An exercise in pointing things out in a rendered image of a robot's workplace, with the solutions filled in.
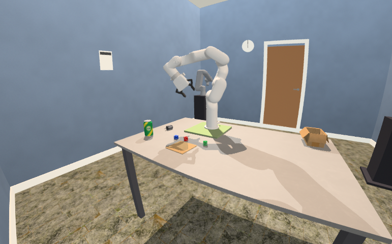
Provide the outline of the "open brown cardboard box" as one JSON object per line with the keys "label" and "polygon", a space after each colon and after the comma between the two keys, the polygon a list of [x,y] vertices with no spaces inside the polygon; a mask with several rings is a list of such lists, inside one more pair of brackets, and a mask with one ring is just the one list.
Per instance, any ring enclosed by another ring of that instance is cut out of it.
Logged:
{"label": "open brown cardboard box", "polygon": [[320,128],[304,127],[300,134],[307,146],[324,148],[326,141],[329,142],[327,134]]}

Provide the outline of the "tan square mat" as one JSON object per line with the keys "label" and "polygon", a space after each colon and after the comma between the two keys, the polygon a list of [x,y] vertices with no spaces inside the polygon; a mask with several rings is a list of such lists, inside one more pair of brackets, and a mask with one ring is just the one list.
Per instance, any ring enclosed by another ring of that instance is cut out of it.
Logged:
{"label": "tan square mat", "polygon": [[197,145],[194,144],[190,144],[184,141],[179,141],[177,143],[174,143],[168,147],[166,147],[169,150],[175,151],[177,153],[180,154],[184,154],[186,152],[188,152],[189,150],[193,149],[194,147],[196,147]]}

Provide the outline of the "green soda can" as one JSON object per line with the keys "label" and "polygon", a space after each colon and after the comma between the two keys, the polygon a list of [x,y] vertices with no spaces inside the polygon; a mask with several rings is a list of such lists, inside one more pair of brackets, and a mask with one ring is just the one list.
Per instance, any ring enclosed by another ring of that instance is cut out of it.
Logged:
{"label": "green soda can", "polygon": [[151,120],[145,120],[143,125],[144,125],[145,136],[151,137],[153,135],[153,124]]}

